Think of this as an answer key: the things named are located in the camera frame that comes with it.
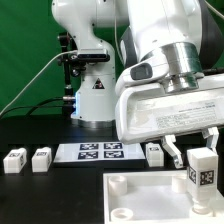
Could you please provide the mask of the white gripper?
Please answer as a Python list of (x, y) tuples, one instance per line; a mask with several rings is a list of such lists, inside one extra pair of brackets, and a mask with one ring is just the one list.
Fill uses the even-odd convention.
[(183, 159), (174, 135), (203, 130), (206, 147), (217, 152), (218, 128), (224, 127), (224, 75), (205, 76), (198, 85), (195, 91), (175, 94), (166, 94), (159, 83), (124, 90), (115, 109), (118, 139), (132, 144), (164, 136), (162, 147), (177, 169), (183, 167)]

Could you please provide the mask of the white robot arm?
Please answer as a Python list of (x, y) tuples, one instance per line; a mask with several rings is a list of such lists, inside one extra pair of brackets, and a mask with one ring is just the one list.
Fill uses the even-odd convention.
[(76, 124), (115, 125), (125, 144), (159, 139), (176, 167), (178, 135), (201, 132), (215, 148), (224, 72), (206, 71), (224, 43), (205, 0), (53, 0), (52, 14), (76, 44)]

